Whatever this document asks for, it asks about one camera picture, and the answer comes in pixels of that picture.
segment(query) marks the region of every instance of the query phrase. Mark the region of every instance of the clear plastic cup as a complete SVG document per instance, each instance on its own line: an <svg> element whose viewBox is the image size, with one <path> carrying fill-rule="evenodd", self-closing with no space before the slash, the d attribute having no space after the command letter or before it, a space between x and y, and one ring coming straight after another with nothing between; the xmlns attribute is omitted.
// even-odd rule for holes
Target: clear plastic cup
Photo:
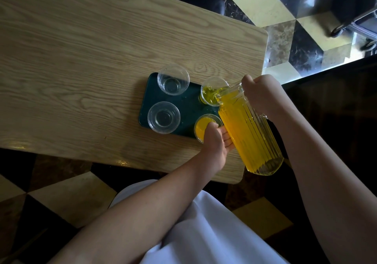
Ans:
<svg viewBox="0 0 377 264"><path fill-rule="evenodd" d="M214 114L205 114L203 116L200 116L199 119L196 120L196 122L195 122L194 133L195 133L195 137L201 143L203 143L203 141L204 141L205 128L207 128L207 125L210 122L215 122L215 123L219 124L219 127L224 125L222 123L222 120Z"/></svg>
<svg viewBox="0 0 377 264"><path fill-rule="evenodd" d="M216 101L215 96L219 89L224 87L229 87L229 84L221 77L212 76L206 79L200 88L200 100L204 104L219 107L220 104Z"/></svg>
<svg viewBox="0 0 377 264"><path fill-rule="evenodd" d="M168 95L180 95L190 84L189 73L182 66L172 63L161 69L157 76L160 89Z"/></svg>
<svg viewBox="0 0 377 264"><path fill-rule="evenodd" d="M178 108L170 102L158 102L148 112L149 127L160 134L172 133L181 122Z"/></svg>

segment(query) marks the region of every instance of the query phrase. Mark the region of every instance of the skin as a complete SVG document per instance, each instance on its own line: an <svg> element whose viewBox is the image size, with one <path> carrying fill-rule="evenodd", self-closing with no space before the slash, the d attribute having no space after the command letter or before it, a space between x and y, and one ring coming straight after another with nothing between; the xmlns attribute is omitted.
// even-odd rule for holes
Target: skin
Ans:
<svg viewBox="0 0 377 264"><path fill-rule="evenodd" d="M377 263L377 198L295 108L272 76L242 80L280 132L313 230L331 263ZM201 152L82 229L50 263L133 263L156 245L234 148L210 123Z"/></svg>

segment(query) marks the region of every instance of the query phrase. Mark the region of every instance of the tray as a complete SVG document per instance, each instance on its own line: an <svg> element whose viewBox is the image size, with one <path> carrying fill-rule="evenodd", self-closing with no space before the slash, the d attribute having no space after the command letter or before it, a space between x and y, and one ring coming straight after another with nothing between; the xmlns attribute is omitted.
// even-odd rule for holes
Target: tray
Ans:
<svg viewBox="0 0 377 264"><path fill-rule="evenodd" d="M171 96L165 94L157 84L158 72L152 73L147 82L144 99L141 104L139 123L145 128L150 128L148 124L149 109L160 101L167 101L177 106L181 114L181 123L171 134L195 138L194 126L196 120L204 114L214 114L219 117L219 107L203 104L200 99L201 85L190 82L187 90L181 95Z"/></svg>

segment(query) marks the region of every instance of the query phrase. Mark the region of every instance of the wooden tabletop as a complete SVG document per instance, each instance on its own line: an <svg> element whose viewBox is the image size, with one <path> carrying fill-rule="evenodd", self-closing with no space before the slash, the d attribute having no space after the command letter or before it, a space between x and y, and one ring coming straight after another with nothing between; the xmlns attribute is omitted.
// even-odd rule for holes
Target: wooden tabletop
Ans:
<svg viewBox="0 0 377 264"><path fill-rule="evenodd" d="M177 0L0 0L0 147L172 171L192 138L138 123L149 74L259 76L267 33ZM237 183L234 150L213 180Z"/></svg>

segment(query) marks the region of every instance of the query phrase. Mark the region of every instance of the table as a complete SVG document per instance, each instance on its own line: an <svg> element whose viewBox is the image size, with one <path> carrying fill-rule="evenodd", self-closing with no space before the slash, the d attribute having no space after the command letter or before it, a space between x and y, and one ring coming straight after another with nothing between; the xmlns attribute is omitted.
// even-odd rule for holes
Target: table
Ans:
<svg viewBox="0 0 377 264"><path fill-rule="evenodd" d="M169 172L201 144L138 123L150 73L261 74L267 33L177 0L0 0L0 147ZM213 180L237 183L234 150Z"/></svg>

